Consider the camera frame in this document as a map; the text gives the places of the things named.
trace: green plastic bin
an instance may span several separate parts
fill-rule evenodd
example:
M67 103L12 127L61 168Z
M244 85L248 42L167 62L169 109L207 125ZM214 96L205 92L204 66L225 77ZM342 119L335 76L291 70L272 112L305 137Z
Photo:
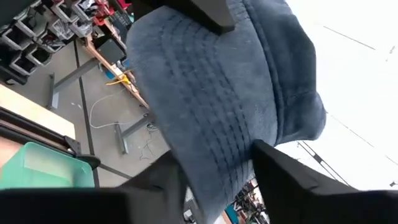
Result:
M2 167L0 188L94 187L88 163L28 142Z

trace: cable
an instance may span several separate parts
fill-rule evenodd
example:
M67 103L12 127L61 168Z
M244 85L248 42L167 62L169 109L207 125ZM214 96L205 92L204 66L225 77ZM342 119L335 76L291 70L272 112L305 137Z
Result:
M126 89L123 88L122 90L120 90L120 91L118 91L118 92L116 92L116 93L110 94L110 95L108 95L108 96L104 96L104 97L102 97L101 99L97 100L97 101L93 104L93 106L92 106L91 109L90 109L90 115L89 115L89 117L88 117L88 122L89 122L89 124L90 124L90 126L91 126L92 128L99 129L99 128L104 128L104 127L111 126L111 125L115 125L115 124L123 125L123 124L134 124L134 123L137 122L137 121L131 121L131 122L126 122L126 123L110 123L110 124L104 124L104 125L100 125L100 126L94 126L94 125L91 123L91 119L92 119L92 117L93 117L92 115L93 115L94 106L95 106L97 103L99 103L100 101L105 100L105 99L107 99L107 98L109 98L109 97L112 97L112 96L114 96L114 95L117 95L117 94L123 92L124 90L126 90Z
M149 143L152 142L152 133L157 132L157 130L158 130L158 127L157 127L153 122L147 124L147 131L148 131L148 133L149 133L150 138L146 141L145 146L144 146L144 147L142 148L142 150L141 150L141 156L139 157L139 160L140 160L140 161L143 160L143 159L150 159L150 158L148 158L148 157L144 157L144 150L145 150L145 148L148 148L149 152L150 152L153 156L155 156L155 154L152 152L152 150L151 150L150 147L149 147Z

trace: wooden table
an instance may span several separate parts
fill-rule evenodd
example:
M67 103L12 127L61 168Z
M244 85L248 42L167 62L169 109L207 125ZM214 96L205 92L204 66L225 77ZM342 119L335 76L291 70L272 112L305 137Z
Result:
M105 19L105 26L110 30L112 35L115 37L117 42L124 48L126 49L126 45L121 41L120 36L118 36L118 33L112 26L112 24ZM96 57L112 74L118 79L122 79L123 72L116 66L116 65L111 65L102 55L95 49L95 46L93 44L93 38L91 34L86 37L86 45L85 48L87 51L89 51L90 54L92 54L94 57ZM125 75L128 76L130 80L135 80L134 75L132 72L124 72ZM127 83L122 82L124 87L127 88L130 94L132 94L143 106L145 106L147 109L149 109L149 105L145 102L145 100L141 97L139 94L138 89L134 86L134 84L128 85Z
M75 125L0 84L0 107L19 114L63 136L75 139ZM0 136L0 167L21 147Z

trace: concrete floor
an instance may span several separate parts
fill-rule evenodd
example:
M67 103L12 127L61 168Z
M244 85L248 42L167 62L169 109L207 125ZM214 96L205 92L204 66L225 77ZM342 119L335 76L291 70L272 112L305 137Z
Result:
M91 58L81 46L78 47L78 53L80 65ZM54 73L55 81L58 81L74 69L76 69L75 52L73 43L71 43L54 54L49 65L37 69L26 85L14 85L10 88L28 99L46 106L50 90L49 74ZM120 92L124 88L121 85L106 86L105 83L108 81L110 80L97 68L91 69L83 76L89 112L96 101ZM83 153L89 154L78 80L60 92L58 108L53 112L75 125L76 139L81 142ZM93 126L101 126L115 121L129 123L122 125L122 130L124 130L141 119L144 113L145 111L139 107L138 102L127 91L122 91L97 103L93 109L91 120ZM114 125L99 129L91 128L91 133L95 154L101 159L102 163L130 176L137 175L169 150L160 131L149 133L146 127L136 131L127 139L129 145L129 154L127 155L121 154ZM98 170L101 186L112 187L126 181L124 177L101 168Z

